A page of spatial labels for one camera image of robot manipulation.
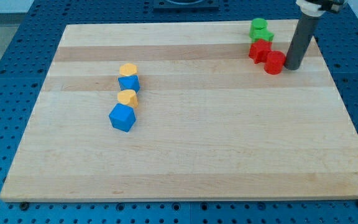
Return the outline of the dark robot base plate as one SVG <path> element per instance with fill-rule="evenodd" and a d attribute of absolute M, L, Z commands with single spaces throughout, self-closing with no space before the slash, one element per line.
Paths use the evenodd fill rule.
<path fill-rule="evenodd" d="M 153 0 L 152 2 L 154 10 L 219 8 L 219 0 Z"/>

